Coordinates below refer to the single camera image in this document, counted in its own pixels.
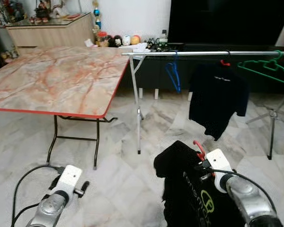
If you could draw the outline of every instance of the television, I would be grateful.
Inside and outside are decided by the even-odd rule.
[[[171,0],[169,43],[275,45],[284,0]]]

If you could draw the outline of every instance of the clothing rack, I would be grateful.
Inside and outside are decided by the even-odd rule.
[[[136,83],[136,72],[141,67],[144,59],[146,56],[203,56],[203,55],[284,55],[284,52],[279,51],[199,51],[199,52],[151,52],[151,53],[122,53],[123,56],[129,56],[129,63],[131,68],[132,80],[133,80],[133,91],[134,91],[134,98],[135,104],[137,108],[137,147],[138,147],[138,154],[141,153],[141,120],[144,119],[143,114],[141,112],[141,108],[139,105],[139,97],[138,97],[138,89]],[[138,65],[136,68],[133,64],[134,57],[141,57]],[[275,129],[275,119],[277,118],[277,111],[284,105],[284,100],[280,103],[277,109],[271,110],[269,116],[272,119],[271,123],[271,140],[270,140],[270,151],[268,155],[268,159],[271,160],[272,154],[272,147],[273,147],[273,139],[274,139],[274,129]],[[260,116],[253,121],[261,119],[265,116]]]

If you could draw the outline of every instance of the wooden cabinet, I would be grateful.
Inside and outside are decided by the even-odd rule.
[[[25,54],[37,46],[85,46],[84,41],[94,42],[91,13],[85,13],[73,21],[50,19],[47,24],[31,24],[28,19],[6,27],[19,54]]]

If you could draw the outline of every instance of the black cable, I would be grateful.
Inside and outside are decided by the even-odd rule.
[[[14,224],[16,223],[16,221],[18,220],[18,218],[20,217],[20,215],[21,215],[24,211],[26,211],[26,210],[28,210],[28,209],[31,209],[31,208],[33,208],[33,207],[37,207],[38,205],[39,205],[39,203],[36,203],[36,204],[34,204],[34,205],[30,205],[30,206],[27,206],[27,207],[23,208],[23,209],[17,214],[17,216],[14,218]]]
[[[37,166],[31,170],[29,170],[28,172],[26,172],[22,177],[21,179],[18,181],[17,185],[16,185],[16,188],[15,188],[15,191],[14,191],[14,197],[13,197],[13,211],[12,211],[12,219],[11,219],[11,227],[15,227],[15,210],[16,210],[16,198],[17,198],[17,191],[18,191],[18,187],[19,185],[21,184],[21,182],[23,181],[23,179],[29,175],[31,172],[37,170],[37,169],[40,169],[40,168],[43,168],[43,167],[47,167],[47,168],[52,168],[52,169],[55,169],[55,170],[59,170],[59,167],[54,167],[54,166],[50,166],[50,165],[43,165],[43,166]]]
[[[205,170],[207,172],[220,172],[220,173],[225,173],[225,174],[232,174],[232,175],[237,175],[249,182],[251,182],[252,184],[254,184],[256,187],[258,187],[264,194],[265,196],[268,198],[273,210],[275,211],[276,213],[276,208],[275,208],[275,204],[274,202],[272,201],[272,199],[270,198],[270,196],[268,195],[268,193],[264,190],[264,188],[262,188],[259,184],[257,184],[256,182],[254,182],[253,180],[250,180],[248,177],[242,175],[242,174],[238,174],[238,173],[235,173],[235,172],[231,172],[231,171],[226,171],[226,170],[220,170],[220,169],[201,169],[201,170]]]

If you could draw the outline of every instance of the red table edge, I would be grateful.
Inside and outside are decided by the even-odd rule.
[[[108,112],[108,109],[110,107],[110,104],[111,104],[113,98],[115,97],[115,94],[116,94],[116,92],[118,90],[118,87],[119,87],[119,85],[121,83],[121,80],[122,80],[122,78],[124,76],[125,70],[126,70],[126,68],[128,66],[128,62],[129,62],[129,60],[127,61],[127,64],[126,64],[126,66],[125,66],[125,68],[123,70],[123,73],[120,76],[120,79],[119,79],[119,81],[117,83],[117,86],[116,86],[116,88],[115,88],[115,90],[113,92],[113,95],[112,95],[112,97],[111,97],[111,99],[110,99],[110,101],[109,101],[109,103],[107,105],[107,108],[106,108],[104,114],[102,114],[102,115],[88,115],[88,114],[62,113],[62,112],[50,112],[50,111],[38,111],[38,110],[5,109],[5,108],[0,108],[0,111],[16,112],[16,113],[31,113],[31,114],[36,114],[37,113],[37,114],[47,114],[47,115],[61,115],[61,116],[70,116],[70,117],[103,118],[103,117],[106,116],[106,114]]]

